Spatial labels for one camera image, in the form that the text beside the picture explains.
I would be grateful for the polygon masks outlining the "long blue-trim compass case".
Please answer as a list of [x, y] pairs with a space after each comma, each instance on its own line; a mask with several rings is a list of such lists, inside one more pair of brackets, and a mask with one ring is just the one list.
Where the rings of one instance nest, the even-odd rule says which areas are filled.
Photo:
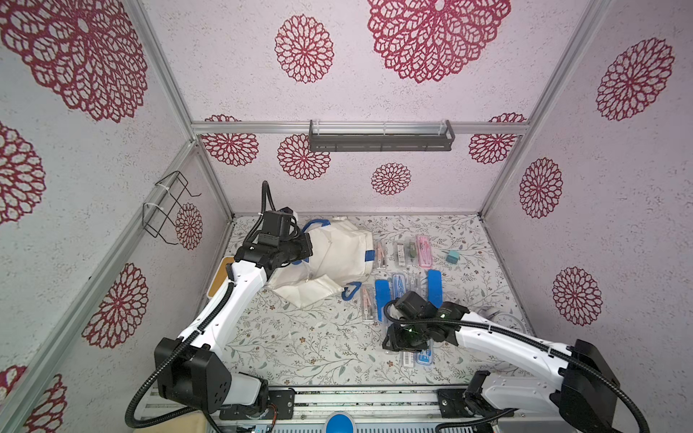
[[420, 366], [432, 366], [434, 363], [433, 350], [428, 348], [420, 351], [415, 357], [415, 362]]

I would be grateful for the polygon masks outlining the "clear case red-white label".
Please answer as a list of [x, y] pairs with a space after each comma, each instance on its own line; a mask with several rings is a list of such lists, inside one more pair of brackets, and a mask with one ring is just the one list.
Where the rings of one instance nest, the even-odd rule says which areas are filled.
[[415, 368], [415, 355], [412, 352], [401, 353], [401, 363], [404, 368]]

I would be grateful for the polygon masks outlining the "clear slim pencil case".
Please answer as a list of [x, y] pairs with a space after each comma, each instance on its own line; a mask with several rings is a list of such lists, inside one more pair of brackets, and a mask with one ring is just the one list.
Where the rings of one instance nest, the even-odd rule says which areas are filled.
[[422, 296], [422, 285], [420, 284], [420, 274], [418, 272], [409, 273], [409, 285], [412, 292]]

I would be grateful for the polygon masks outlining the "blue stationery case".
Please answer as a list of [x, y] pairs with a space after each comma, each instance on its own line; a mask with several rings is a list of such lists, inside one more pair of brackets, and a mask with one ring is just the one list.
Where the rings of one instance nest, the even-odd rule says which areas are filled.
[[442, 273], [437, 270], [428, 270], [427, 273], [428, 301], [436, 308], [443, 303]]

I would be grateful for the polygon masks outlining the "clear blue-trim compass case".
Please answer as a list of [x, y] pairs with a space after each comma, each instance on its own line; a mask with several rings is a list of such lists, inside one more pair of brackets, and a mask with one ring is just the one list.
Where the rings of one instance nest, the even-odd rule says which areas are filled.
[[393, 298], [398, 299], [406, 294], [409, 290], [407, 276], [396, 272], [392, 275]]

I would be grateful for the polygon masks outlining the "blue-rimmed clear case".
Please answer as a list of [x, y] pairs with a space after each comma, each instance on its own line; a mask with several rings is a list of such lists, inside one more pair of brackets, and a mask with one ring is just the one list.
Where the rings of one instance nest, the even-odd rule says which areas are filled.
[[377, 319], [381, 323], [387, 322], [387, 317], [384, 315], [385, 306], [392, 300], [392, 289], [389, 281], [375, 281], [375, 301], [377, 307]]

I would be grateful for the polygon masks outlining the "white canvas bag blue handles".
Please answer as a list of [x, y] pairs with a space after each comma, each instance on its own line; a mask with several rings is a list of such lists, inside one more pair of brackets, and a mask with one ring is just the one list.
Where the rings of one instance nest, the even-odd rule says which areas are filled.
[[266, 288], [302, 309], [364, 283], [375, 264], [373, 233], [347, 218], [315, 218], [304, 227], [312, 256], [273, 273]]

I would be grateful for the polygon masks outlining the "pink clear stationery case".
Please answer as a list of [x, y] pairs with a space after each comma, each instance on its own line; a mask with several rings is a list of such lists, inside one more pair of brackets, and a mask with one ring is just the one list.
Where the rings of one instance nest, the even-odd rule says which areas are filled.
[[433, 267], [433, 254], [430, 239], [424, 235], [416, 236], [416, 248], [420, 268], [431, 269]]

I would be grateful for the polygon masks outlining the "clear green compass set case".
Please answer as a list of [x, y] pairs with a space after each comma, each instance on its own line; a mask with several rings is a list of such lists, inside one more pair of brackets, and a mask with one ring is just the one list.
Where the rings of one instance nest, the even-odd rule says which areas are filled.
[[411, 265], [417, 265], [418, 263], [418, 249], [415, 241], [410, 241], [407, 245], [407, 257], [408, 263]]

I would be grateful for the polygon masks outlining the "clear pen case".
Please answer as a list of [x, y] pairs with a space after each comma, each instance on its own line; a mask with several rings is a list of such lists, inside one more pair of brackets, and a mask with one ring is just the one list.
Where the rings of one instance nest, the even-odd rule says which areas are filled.
[[407, 254], [406, 254], [404, 244], [396, 243], [395, 244], [395, 252], [396, 252], [396, 259], [397, 259], [398, 265], [400, 267], [406, 267], [407, 266]]

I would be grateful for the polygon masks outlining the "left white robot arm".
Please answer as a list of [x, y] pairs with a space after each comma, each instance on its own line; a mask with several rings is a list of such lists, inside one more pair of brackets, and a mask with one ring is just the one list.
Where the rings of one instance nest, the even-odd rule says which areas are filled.
[[[128, 404], [126, 425], [149, 428], [195, 411], [209, 418], [227, 406], [240, 406], [252, 416], [264, 415], [270, 406], [267, 382], [231, 373], [221, 360], [223, 346], [274, 271], [311, 255], [310, 237], [301, 231], [291, 209], [263, 211], [227, 266], [224, 287], [177, 338], [163, 338], [155, 348], [155, 370]], [[182, 407], [140, 420], [136, 409], [153, 386], [162, 398]]]

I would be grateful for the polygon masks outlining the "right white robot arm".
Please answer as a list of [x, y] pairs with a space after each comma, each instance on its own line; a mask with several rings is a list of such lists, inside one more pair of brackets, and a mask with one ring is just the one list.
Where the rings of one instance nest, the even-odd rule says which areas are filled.
[[621, 388], [606, 359], [584, 340], [572, 345], [550, 342], [494, 323], [469, 308], [445, 301], [435, 306], [416, 292], [381, 308], [390, 326], [383, 341], [392, 352], [422, 352], [431, 342], [484, 352], [528, 375], [503, 376], [480, 370], [464, 389], [458, 422], [436, 431], [492, 431], [500, 420], [521, 411], [560, 416], [578, 432], [613, 432], [618, 404], [623, 404], [641, 432], [651, 427], [642, 410]]

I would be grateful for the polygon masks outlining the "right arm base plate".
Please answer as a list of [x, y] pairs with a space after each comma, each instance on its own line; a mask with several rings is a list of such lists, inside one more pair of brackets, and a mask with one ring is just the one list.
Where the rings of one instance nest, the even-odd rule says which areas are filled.
[[440, 414], [444, 419], [489, 418], [508, 411], [494, 407], [483, 395], [482, 388], [438, 389]]

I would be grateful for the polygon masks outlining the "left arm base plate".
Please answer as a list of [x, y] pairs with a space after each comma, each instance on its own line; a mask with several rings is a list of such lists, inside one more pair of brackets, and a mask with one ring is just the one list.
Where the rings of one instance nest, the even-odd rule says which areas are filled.
[[225, 406], [220, 410], [219, 417], [234, 421], [292, 420], [296, 395], [293, 388], [270, 388], [260, 393], [255, 406]]

